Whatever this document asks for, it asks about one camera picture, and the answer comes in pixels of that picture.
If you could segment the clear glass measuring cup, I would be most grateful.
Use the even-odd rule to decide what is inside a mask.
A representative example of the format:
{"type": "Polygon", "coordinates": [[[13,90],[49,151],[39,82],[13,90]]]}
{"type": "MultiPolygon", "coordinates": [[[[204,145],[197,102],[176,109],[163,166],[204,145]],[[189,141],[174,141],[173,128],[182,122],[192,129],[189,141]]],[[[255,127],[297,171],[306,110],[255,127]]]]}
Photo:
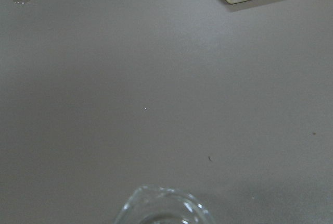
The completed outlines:
{"type": "Polygon", "coordinates": [[[207,208],[192,194],[152,185],[138,187],[113,223],[215,223],[207,208]]]}

